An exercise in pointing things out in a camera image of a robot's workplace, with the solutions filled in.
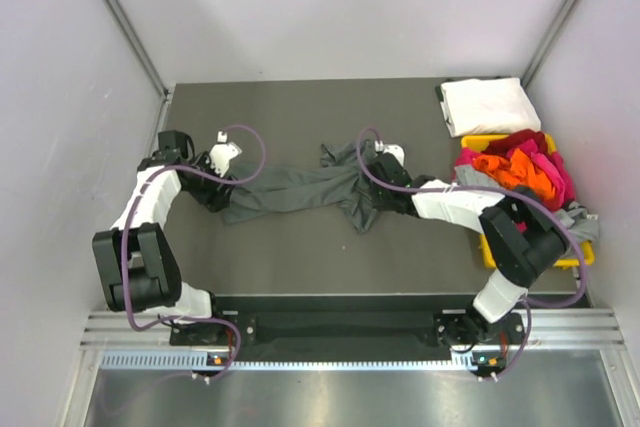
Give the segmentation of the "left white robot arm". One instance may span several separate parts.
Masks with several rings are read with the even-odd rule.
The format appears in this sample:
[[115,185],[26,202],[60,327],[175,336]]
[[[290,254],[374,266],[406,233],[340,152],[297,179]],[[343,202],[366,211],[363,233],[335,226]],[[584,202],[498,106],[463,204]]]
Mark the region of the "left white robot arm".
[[225,317],[215,312],[212,293],[182,280],[164,226],[173,201],[187,193],[211,212],[229,204],[231,161],[241,149],[224,131],[214,145],[197,152],[192,138],[181,131],[158,134],[158,148],[141,160],[136,185],[125,210],[112,226],[92,239],[106,305],[124,312],[124,288],[129,288],[131,310],[154,314],[179,331],[192,331],[205,343],[216,343],[226,334]]

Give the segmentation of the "dark grey t shirt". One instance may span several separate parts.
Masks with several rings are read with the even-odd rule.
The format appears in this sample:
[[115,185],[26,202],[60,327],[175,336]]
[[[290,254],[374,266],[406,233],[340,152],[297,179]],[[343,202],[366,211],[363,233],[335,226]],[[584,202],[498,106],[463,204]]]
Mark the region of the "dark grey t shirt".
[[369,179],[353,143],[323,144],[320,166],[311,170],[266,165],[252,181],[235,186],[221,216],[227,224],[258,217],[337,206],[355,230],[366,233],[377,219]]

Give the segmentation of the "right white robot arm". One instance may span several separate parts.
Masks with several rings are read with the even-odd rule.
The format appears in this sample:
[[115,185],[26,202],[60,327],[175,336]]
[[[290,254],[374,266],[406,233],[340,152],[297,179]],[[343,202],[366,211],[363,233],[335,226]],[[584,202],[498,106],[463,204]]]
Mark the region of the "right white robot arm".
[[498,336],[503,319],[570,246],[566,228],[527,187],[475,189],[413,178],[390,152],[377,154],[363,173],[376,208],[464,227],[487,241],[494,272],[470,306],[439,328],[441,341],[451,346],[473,347]]

